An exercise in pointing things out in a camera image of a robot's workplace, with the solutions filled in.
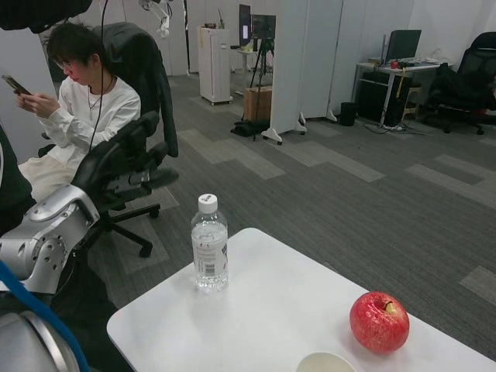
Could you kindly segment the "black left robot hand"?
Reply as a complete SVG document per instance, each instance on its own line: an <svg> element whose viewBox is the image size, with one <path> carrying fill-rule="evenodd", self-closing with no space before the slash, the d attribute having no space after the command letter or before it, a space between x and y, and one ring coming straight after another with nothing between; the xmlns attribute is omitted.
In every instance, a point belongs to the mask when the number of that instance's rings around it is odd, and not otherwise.
<svg viewBox="0 0 496 372"><path fill-rule="evenodd" d="M144 114L92 148L81 161L72 184L88 195L99 212L146 197L179 178L174 168L161 165L168 156L167 143L146 148L158 122L157 112Z"/></svg>

